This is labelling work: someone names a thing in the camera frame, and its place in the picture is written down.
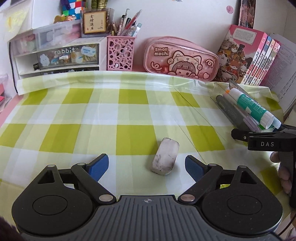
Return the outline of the person's right hand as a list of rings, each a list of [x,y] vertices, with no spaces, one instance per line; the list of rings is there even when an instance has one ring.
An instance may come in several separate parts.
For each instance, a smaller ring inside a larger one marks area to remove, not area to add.
[[[292,183],[290,181],[290,172],[289,170],[281,163],[279,153],[273,152],[270,155],[270,160],[274,163],[279,163],[278,176],[280,178],[281,186],[286,194],[290,194],[292,190]]]

